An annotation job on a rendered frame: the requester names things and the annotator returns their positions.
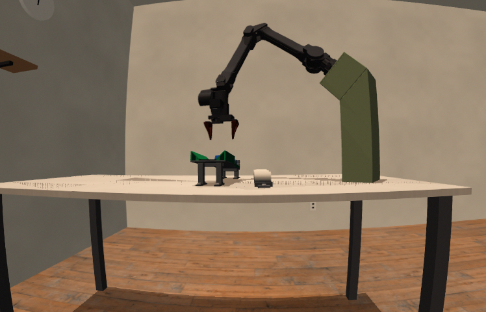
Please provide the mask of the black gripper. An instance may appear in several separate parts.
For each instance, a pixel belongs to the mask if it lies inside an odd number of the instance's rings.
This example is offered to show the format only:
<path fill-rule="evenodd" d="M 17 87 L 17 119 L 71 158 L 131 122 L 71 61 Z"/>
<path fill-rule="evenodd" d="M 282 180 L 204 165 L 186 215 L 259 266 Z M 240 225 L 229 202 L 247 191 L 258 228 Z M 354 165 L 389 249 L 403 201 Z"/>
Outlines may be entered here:
<path fill-rule="evenodd" d="M 237 130 L 239 122 L 237 119 L 235 119 L 235 117 L 232 114 L 208 116 L 208 119 L 211 119 L 212 122 L 208 121 L 203 123 L 209 134 L 210 140 L 212 140 L 212 125 L 223 124 L 224 122 L 231 122 L 232 139 L 234 139 L 235 132 Z"/>

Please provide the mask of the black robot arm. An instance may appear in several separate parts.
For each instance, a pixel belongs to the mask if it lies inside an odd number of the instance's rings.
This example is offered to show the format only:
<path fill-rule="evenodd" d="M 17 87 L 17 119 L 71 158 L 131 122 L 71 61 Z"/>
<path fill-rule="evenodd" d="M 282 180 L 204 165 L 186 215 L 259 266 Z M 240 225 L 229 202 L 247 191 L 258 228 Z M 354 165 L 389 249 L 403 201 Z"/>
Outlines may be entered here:
<path fill-rule="evenodd" d="M 260 30 L 260 33 L 259 33 Z M 198 95 L 200 106 L 207 106 L 211 109 L 211 114 L 229 114 L 228 97 L 233 88 L 237 74 L 242 67 L 248 53 L 253 50 L 256 43 L 266 40 L 279 47 L 287 53 L 296 57 L 309 73 L 323 72 L 324 75 L 332 68 L 337 60 L 324 53 L 318 46 L 307 44 L 302 46 L 295 41 L 271 30 L 267 23 L 258 25 L 248 25 L 243 32 L 242 40 L 233 54 L 225 70 L 216 79 L 215 88 L 202 90 Z M 256 36 L 257 35 L 257 36 Z M 261 37 L 261 38 L 260 38 Z M 306 58 L 307 57 L 307 58 Z M 329 68 L 330 67 L 330 68 Z M 226 90 L 227 89 L 227 90 Z M 221 98 L 221 99 L 218 99 Z"/>

